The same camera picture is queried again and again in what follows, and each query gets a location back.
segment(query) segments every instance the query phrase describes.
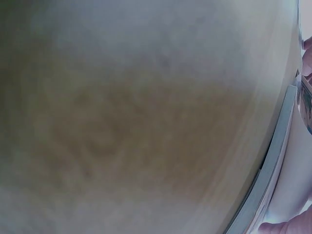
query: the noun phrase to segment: white surface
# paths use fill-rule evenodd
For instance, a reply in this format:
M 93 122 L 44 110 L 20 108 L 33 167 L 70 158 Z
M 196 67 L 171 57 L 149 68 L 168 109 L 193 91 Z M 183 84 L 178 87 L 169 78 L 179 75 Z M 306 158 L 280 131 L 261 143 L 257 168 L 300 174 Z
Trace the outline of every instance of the white surface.
M 288 221 L 299 214 L 312 188 L 312 135 L 294 109 L 289 142 L 266 222 Z

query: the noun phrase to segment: skin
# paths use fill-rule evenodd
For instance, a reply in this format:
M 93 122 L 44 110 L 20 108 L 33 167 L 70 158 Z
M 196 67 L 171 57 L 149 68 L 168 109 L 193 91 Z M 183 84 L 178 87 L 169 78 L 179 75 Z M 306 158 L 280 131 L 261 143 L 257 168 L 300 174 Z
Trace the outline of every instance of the skin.
M 312 78 L 312 37 L 304 42 L 306 50 L 303 56 L 302 74 L 311 80 Z M 308 234 L 312 233 L 312 205 L 307 211 L 294 217 L 288 222 L 271 224 L 263 223 L 259 228 L 259 234 Z

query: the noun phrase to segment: finger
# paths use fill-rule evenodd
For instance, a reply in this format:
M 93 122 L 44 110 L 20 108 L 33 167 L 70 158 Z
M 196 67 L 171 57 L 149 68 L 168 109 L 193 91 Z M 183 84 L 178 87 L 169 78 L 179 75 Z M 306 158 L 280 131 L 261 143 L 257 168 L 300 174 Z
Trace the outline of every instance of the finger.
M 303 49 L 307 50 L 312 46 L 312 37 L 310 37 L 309 39 L 307 39 L 304 43 L 303 43 Z
M 308 234 L 312 233 L 312 206 L 307 211 L 288 222 L 271 224 L 263 223 L 259 227 L 260 234 Z
M 302 57 L 302 75 L 307 77 L 312 73 L 312 47 L 304 53 Z

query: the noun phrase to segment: hand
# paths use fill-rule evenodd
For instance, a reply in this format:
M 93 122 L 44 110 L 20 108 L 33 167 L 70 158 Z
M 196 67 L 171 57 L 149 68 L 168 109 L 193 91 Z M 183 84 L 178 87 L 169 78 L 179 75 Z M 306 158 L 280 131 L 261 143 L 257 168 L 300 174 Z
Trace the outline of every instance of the hand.
M 306 50 L 306 52 L 302 58 L 302 75 L 308 77 L 312 74 L 312 37 L 304 42 L 303 49 Z
M 294 217 L 288 222 L 271 224 L 263 223 L 259 234 L 311 234 L 312 233 L 312 205 L 307 211 Z

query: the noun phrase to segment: blurry surface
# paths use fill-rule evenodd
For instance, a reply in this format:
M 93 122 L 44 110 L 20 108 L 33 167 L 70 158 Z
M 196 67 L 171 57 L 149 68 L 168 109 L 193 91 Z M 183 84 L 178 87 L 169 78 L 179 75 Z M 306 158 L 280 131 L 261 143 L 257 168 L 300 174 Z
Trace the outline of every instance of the blurry surface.
M 1 11 L 1 233 L 224 231 L 300 63 L 295 1 Z

